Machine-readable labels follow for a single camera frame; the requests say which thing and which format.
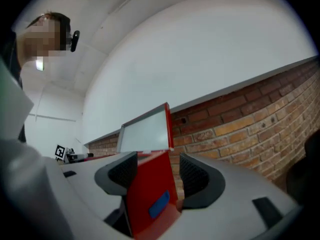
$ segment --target white wall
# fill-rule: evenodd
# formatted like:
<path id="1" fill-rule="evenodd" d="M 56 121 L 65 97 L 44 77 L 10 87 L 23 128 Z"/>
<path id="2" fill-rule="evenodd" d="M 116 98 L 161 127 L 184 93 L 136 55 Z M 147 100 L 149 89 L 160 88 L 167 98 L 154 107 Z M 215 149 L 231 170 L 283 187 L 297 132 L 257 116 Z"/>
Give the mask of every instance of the white wall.
<path id="1" fill-rule="evenodd" d="M 173 5 L 124 38 L 96 74 L 83 107 L 83 142 L 164 102 L 175 111 L 316 54 L 300 22 L 269 1 Z"/>
<path id="2" fill-rule="evenodd" d="M 76 153 L 87 152 L 81 144 L 84 98 L 28 71 L 21 71 L 23 90 L 34 103 L 25 121 L 27 144 L 52 158 L 58 144 Z"/>

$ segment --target black slot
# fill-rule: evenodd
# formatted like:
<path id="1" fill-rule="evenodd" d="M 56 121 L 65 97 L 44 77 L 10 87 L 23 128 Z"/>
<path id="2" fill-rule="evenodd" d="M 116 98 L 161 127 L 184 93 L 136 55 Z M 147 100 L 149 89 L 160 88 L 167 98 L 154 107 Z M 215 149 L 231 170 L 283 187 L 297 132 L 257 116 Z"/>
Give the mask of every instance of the black slot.
<path id="1" fill-rule="evenodd" d="M 278 211 L 275 205 L 269 200 L 269 198 L 257 198 L 252 200 L 252 202 L 268 229 L 272 228 L 283 218 L 281 213 Z"/>
<path id="2" fill-rule="evenodd" d="M 68 170 L 66 172 L 63 173 L 64 177 L 68 178 L 70 176 L 76 175 L 76 172 L 73 170 Z"/>

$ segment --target ceiling light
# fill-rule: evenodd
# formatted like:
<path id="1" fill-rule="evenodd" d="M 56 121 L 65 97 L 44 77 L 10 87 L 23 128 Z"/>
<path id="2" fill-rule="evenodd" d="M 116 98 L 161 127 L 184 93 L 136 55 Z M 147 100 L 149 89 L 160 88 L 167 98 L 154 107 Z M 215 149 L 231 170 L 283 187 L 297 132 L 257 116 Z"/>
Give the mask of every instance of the ceiling light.
<path id="1" fill-rule="evenodd" d="M 37 59 L 35 61 L 36 69 L 39 71 L 44 71 L 44 60 L 43 58 Z"/>

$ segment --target blue label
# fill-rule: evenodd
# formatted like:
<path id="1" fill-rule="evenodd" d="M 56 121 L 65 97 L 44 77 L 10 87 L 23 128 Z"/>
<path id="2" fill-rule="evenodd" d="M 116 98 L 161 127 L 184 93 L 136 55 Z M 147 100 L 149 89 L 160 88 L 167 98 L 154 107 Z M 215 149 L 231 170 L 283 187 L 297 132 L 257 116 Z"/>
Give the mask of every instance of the blue label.
<path id="1" fill-rule="evenodd" d="M 156 218 L 167 206 L 170 200 L 169 191 L 165 191 L 163 195 L 155 201 L 155 203 L 149 208 L 149 214 L 152 219 Z"/>

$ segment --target hair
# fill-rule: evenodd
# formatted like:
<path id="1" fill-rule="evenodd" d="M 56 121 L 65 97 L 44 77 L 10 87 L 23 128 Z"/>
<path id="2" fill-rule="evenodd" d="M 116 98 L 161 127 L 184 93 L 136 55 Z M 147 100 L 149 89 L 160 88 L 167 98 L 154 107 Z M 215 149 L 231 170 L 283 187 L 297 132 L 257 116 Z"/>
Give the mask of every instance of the hair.
<path id="1" fill-rule="evenodd" d="M 67 45 L 71 44 L 71 27 L 70 27 L 70 18 L 63 15 L 59 12 L 47 12 L 47 15 L 50 15 L 52 20 L 58 21 L 60 25 L 60 51 L 65 51 Z M 35 18 L 28 26 L 34 25 L 41 18 L 41 16 Z"/>

